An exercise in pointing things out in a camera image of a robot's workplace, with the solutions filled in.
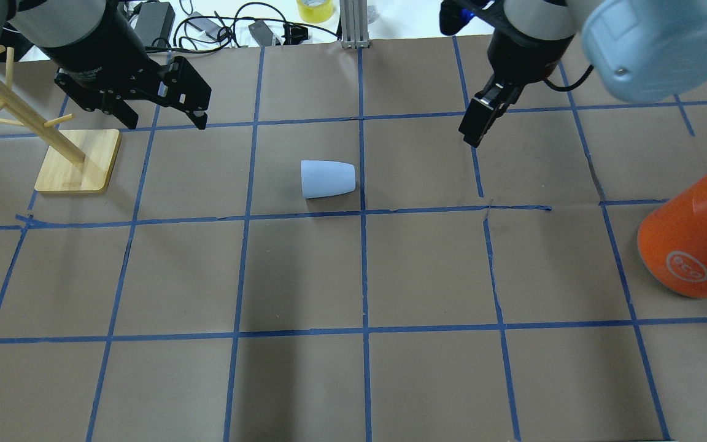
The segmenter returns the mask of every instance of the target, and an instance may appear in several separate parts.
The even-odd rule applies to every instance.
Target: yellow tape roll
[[[307,23],[320,23],[329,20],[334,5],[331,0],[296,0],[299,16]]]

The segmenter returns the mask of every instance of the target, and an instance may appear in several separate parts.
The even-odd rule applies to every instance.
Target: blue grid
[[[468,91],[466,90],[465,76],[463,73],[463,61],[460,56],[460,48],[456,37],[452,37],[452,44],[455,50],[455,59],[457,59],[457,67],[460,73],[460,85],[462,87],[463,93],[463,103],[468,104]],[[646,379],[651,389],[651,397],[654,401],[654,406],[656,408],[657,419],[659,420],[660,428],[662,429],[662,436],[664,439],[670,439],[670,431],[668,431],[667,423],[665,422],[664,414],[662,411],[662,404],[660,403],[659,393],[657,392],[656,385],[653,380],[653,375],[651,372],[651,364],[649,361],[648,354],[645,349],[645,344],[643,342],[642,333],[640,331],[641,325],[671,325],[671,324],[707,324],[707,317],[690,317],[690,318],[670,318],[670,319],[640,319],[637,317],[634,306],[631,301],[631,293],[629,292],[628,282],[625,276],[625,271],[623,269],[623,263],[621,262],[620,252],[618,251],[617,244],[615,241],[614,232],[612,232],[611,221],[609,221],[609,213],[607,207],[620,206],[620,205],[634,205],[634,204],[659,204],[664,202],[664,200],[629,200],[629,201],[608,201],[606,199],[604,188],[598,182],[595,176],[594,163],[591,157],[591,153],[587,148],[587,142],[585,139],[585,134],[580,123],[578,116],[579,110],[592,110],[592,109],[632,109],[632,108],[651,108],[651,107],[678,107],[681,117],[684,119],[684,123],[687,126],[689,134],[695,136],[695,131],[692,128],[691,122],[685,112],[685,107],[687,106],[707,106],[707,101],[682,101],[679,96],[675,96],[675,101],[673,103],[651,103],[651,104],[600,104],[599,106],[576,106],[572,93],[567,93],[570,105],[569,106],[557,106],[557,107],[543,107],[543,108],[532,108],[532,109],[509,109],[508,112],[519,113],[519,112],[572,112],[577,124],[578,133],[581,138],[581,146],[583,149],[586,159],[589,161],[589,167],[592,172],[592,179],[594,184],[597,186],[597,190],[600,191],[601,202],[600,209],[603,214],[603,221],[605,223],[609,240],[611,241],[612,254],[614,254],[614,261],[616,263],[618,273],[620,276],[621,284],[623,286],[623,291],[625,294],[625,300],[628,305],[628,310],[630,314],[630,319],[626,320],[604,320],[604,321],[570,321],[570,322],[519,322],[518,324],[507,324],[503,320],[503,313],[500,308],[500,303],[497,294],[497,284],[496,284],[496,271],[494,269],[494,256],[493,256],[493,246],[489,231],[489,221],[485,219],[483,221],[483,235],[485,237],[486,244],[486,254],[488,257],[488,264],[490,269],[491,283],[493,289],[493,302],[496,308],[496,324],[463,324],[463,325],[415,325],[415,327],[370,327],[368,320],[368,284],[367,284],[367,217],[370,215],[390,215],[399,213],[429,213],[429,212],[469,212],[469,211],[488,211],[494,210],[539,210],[539,211],[550,211],[552,210],[549,206],[543,205],[517,205],[517,206],[502,206],[502,205],[469,205],[469,206],[454,206],[454,207],[408,207],[407,209],[367,209],[365,204],[365,121],[367,120],[392,120],[393,118],[428,118],[428,117],[459,117],[463,115],[464,112],[430,112],[430,113],[412,113],[412,114],[395,114],[395,115],[365,115],[364,113],[364,73],[363,73],[363,63],[362,63],[362,52],[361,49],[358,50],[357,54],[357,75],[358,75],[358,93],[359,93],[359,113],[356,117],[343,117],[343,118],[307,118],[306,120],[273,120],[273,121],[259,121],[258,111],[260,104],[261,95],[261,81],[263,80],[263,62],[264,62],[265,51],[261,48],[259,65],[258,65],[258,83],[255,99],[255,113],[253,113],[252,122],[242,122],[242,123],[211,123],[208,128],[228,128],[229,126],[251,126],[252,132],[252,148],[250,148],[250,171],[247,186],[247,206],[245,215],[240,216],[228,216],[224,218],[213,218],[213,217],[202,217],[202,218],[176,218],[176,219],[138,219],[138,211],[140,209],[141,194],[143,191],[143,186],[145,182],[145,177],[149,167],[149,157],[152,151],[152,143],[154,141],[154,136],[157,131],[170,131],[179,129],[191,129],[194,126],[191,125],[174,125],[174,126],[158,126],[157,120],[160,114],[160,107],[155,106],[155,113],[152,119],[151,126],[146,126],[145,128],[136,128],[134,130],[124,129],[122,132],[130,131],[148,131],[149,132],[149,143],[145,153],[145,159],[143,163],[143,169],[141,171],[141,179],[138,185],[137,195],[134,204],[134,210],[132,218],[129,221],[119,221],[112,223],[48,223],[45,221],[40,221],[34,219],[31,216],[17,215],[17,220],[22,222],[20,224],[3,225],[0,226],[0,230],[20,230],[20,238],[17,243],[14,254],[12,255],[12,260],[9,265],[8,271],[6,273],[4,282],[2,283],[2,288],[0,290],[0,308],[4,301],[9,279],[12,275],[12,270],[17,263],[17,258],[20,253],[23,241],[25,241],[28,234],[28,230],[39,230],[39,229],[61,229],[61,228],[107,228],[107,227],[129,227],[129,237],[127,240],[126,249],[124,252],[122,268],[120,271],[120,278],[118,279],[118,285],[116,288],[114,305],[112,308],[112,314],[110,315],[109,331],[106,335],[100,336],[35,336],[34,338],[0,338],[0,344],[34,344],[41,342],[48,343],[59,343],[59,342],[104,342],[106,344],[106,349],[104,350],[103,359],[101,362],[100,374],[98,376],[98,386],[96,386],[95,400],[93,401],[93,409],[90,415],[89,428],[87,430],[87,440],[91,440],[93,436],[93,430],[95,429],[95,419],[96,412],[98,412],[98,406],[101,399],[102,387],[104,384],[104,377],[106,377],[106,367],[107,359],[110,354],[110,345],[112,342],[121,341],[174,341],[175,339],[220,339],[227,338],[232,339],[232,352],[230,360],[230,378],[228,378],[228,395],[226,398],[226,409],[224,410],[225,415],[225,436],[224,440],[230,439],[230,425],[231,425],[231,414],[233,408],[233,395],[234,395],[234,384],[236,375],[236,355],[238,354],[238,341],[239,338],[250,339],[250,338],[275,338],[275,336],[322,336],[322,335],[361,335],[363,338],[363,352],[364,352],[364,396],[365,396],[365,434],[366,439],[370,442],[373,439],[373,425],[371,424],[371,394],[370,394],[370,349],[369,349],[369,337],[373,333],[436,333],[436,332],[454,332],[454,331],[475,331],[475,330],[493,330],[500,333],[501,338],[501,350],[503,356],[503,367],[505,374],[505,381],[508,390],[508,399],[511,412],[511,419],[514,431],[514,439],[521,440],[520,427],[519,427],[519,415],[518,415],[518,405],[516,403],[516,398],[514,398],[514,383],[511,374],[511,364],[509,360],[508,352],[508,330],[539,330],[539,329],[558,329],[558,328],[584,328],[584,327],[632,327],[636,334],[637,343],[639,346],[640,356],[643,360],[643,366],[646,372]],[[566,78],[566,72],[561,65],[559,69],[565,85],[568,85]],[[59,115],[64,113],[64,109],[67,106],[68,98],[65,97],[64,102],[61,106],[61,112]],[[256,157],[256,142],[258,135],[258,127],[263,125],[274,125],[274,124],[297,124],[297,123],[322,123],[322,122],[337,122],[337,121],[349,121],[358,120],[359,121],[359,152],[360,152],[360,196],[361,196],[361,207],[359,211],[347,211],[347,212],[311,212],[311,213],[291,213],[291,214],[281,214],[281,215],[250,215],[250,209],[252,208],[252,191],[253,191],[253,171],[255,170],[255,157]],[[0,139],[6,138],[30,138],[36,135],[33,134],[3,134],[0,135]],[[480,198],[484,197],[484,191],[482,188],[482,181],[480,177],[479,169],[479,159],[477,158],[476,150],[471,148],[472,159],[474,162],[474,176],[476,179],[477,192],[479,192]],[[32,193],[31,199],[28,204],[28,209],[32,209],[34,206],[34,201],[36,200],[36,192]],[[362,259],[362,327],[349,327],[349,328],[330,328],[330,329],[305,329],[305,330],[271,330],[271,331],[259,331],[259,332],[244,332],[239,330],[239,323],[241,322],[241,307],[242,307],[242,297],[244,288],[244,272],[246,265],[247,256],[247,239],[249,223],[251,220],[255,219],[292,219],[292,218],[309,218],[309,217],[326,217],[326,216],[359,216],[361,218],[361,259]],[[235,313],[235,325],[232,332],[217,332],[217,333],[174,333],[174,334],[149,334],[149,335],[115,335],[115,322],[118,313],[118,304],[120,304],[120,297],[123,288],[123,282],[126,276],[127,263],[129,261],[129,253],[134,239],[137,226],[148,225],[148,224],[164,224],[164,223],[214,223],[214,222],[226,222],[226,221],[244,221],[244,237],[242,243],[241,251],[241,261],[239,261],[239,283],[238,283],[238,296],[236,297],[236,313]]]

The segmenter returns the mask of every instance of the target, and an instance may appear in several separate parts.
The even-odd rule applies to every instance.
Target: power adapter
[[[168,37],[174,26],[176,14],[171,3],[147,2],[140,3],[138,22],[135,23],[135,34],[145,47],[168,47]]]

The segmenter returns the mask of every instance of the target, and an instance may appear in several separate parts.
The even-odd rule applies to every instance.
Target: orange mug
[[[707,298],[707,176],[643,220],[640,257],[669,289]]]

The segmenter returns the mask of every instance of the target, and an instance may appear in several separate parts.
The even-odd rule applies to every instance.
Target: cup
[[[354,165],[337,161],[302,160],[304,198],[342,195],[356,189]]]
[[[707,298],[707,176],[643,220],[640,257],[665,286]]]

